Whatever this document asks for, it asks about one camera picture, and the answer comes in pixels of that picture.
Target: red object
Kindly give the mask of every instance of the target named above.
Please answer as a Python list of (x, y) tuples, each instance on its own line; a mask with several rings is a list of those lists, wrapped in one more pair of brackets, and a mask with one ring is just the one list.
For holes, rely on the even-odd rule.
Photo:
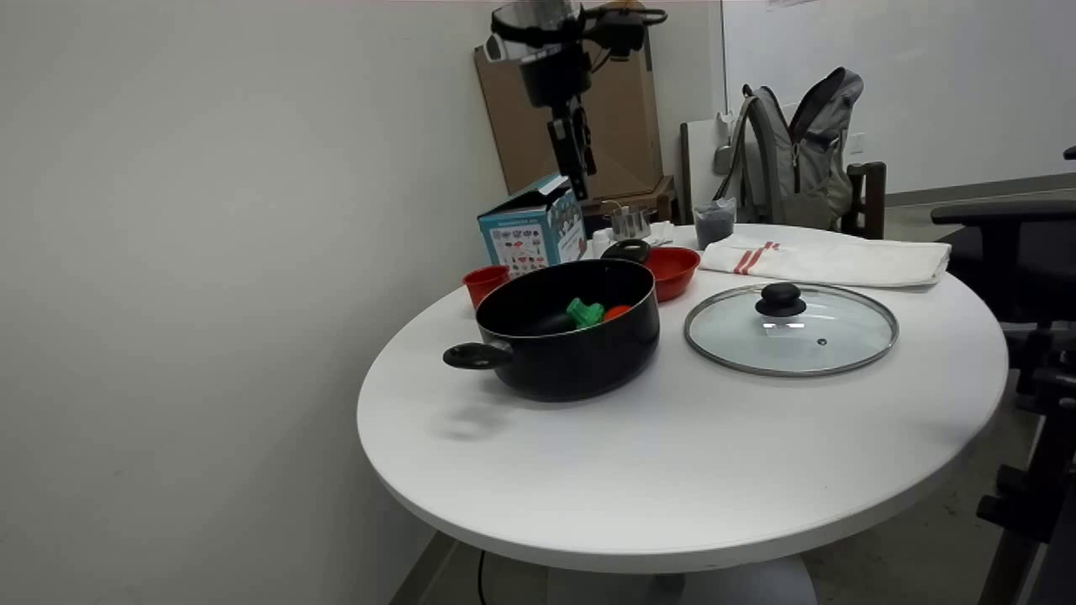
[(508, 265), (483, 265), (463, 277), (473, 305), (480, 305), (500, 282), (508, 282)]
[(645, 270), (658, 282), (658, 302), (681, 300), (701, 270), (701, 252), (692, 250), (652, 250)]
[(628, 309), (632, 309), (632, 305), (609, 305), (606, 315), (602, 315), (602, 321), (613, 321), (613, 320), (619, 320), (619, 315), (628, 315)]

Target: pot handle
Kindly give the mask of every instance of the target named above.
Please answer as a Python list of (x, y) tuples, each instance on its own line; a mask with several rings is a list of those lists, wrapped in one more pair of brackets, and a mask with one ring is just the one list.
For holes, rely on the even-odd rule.
[(456, 371), (499, 371), (511, 362), (511, 351), (488, 345), (488, 342), (462, 342), (444, 351), (441, 361)]

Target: green object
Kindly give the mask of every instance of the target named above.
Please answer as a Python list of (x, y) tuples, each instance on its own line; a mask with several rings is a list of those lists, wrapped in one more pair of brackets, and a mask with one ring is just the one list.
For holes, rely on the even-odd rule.
[(602, 327), (606, 305), (602, 305), (602, 302), (593, 302), (593, 305), (590, 305), (590, 302), (582, 302), (582, 300), (571, 300), (564, 314), (571, 315), (571, 321), (575, 321), (578, 328), (593, 328), (593, 327)]

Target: white wall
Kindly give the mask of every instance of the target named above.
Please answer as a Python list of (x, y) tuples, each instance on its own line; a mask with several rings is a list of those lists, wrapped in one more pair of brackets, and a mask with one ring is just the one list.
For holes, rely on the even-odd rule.
[(1074, 0), (727, 0), (729, 100), (787, 105), (848, 65), (866, 73), (861, 159), (896, 191), (1074, 170)]
[(380, 342), (480, 262), (480, 0), (0, 0), (0, 600), (380, 605)]
[(652, 29), (652, 83), (663, 130), (663, 166), (677, 175), (681, 125), (724, 111), (724, 4), (719, 0), (652, 0), (669, 11)]

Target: table base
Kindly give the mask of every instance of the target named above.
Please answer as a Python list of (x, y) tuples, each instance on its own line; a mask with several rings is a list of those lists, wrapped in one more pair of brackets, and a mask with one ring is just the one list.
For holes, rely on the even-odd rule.
[(677, 577), (547, 570), (545, 605), (817, 605), (801, 558)]

